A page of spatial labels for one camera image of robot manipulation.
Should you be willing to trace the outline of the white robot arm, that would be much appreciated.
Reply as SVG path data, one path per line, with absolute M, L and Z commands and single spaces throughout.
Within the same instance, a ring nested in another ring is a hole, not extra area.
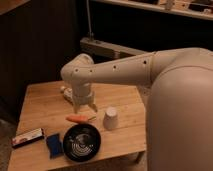
M 213 51 L 161 50 L 96 64 L 80 54 L 61 77 L 78 107 L 93 83 L 150 88 L 146 106 L 148 171 L 213 171 Z

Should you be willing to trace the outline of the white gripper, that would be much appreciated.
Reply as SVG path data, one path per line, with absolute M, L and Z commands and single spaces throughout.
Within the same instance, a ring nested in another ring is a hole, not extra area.
M 72 86 L 72 99 L 74 102 L 73 110 L 77 114 L 81 105 L 89 105 L 94 112 L 98 112 L 96 104 L 94 104 L 94 92 L 92 91 L 91 84 L 85 83 L 82 85 Z

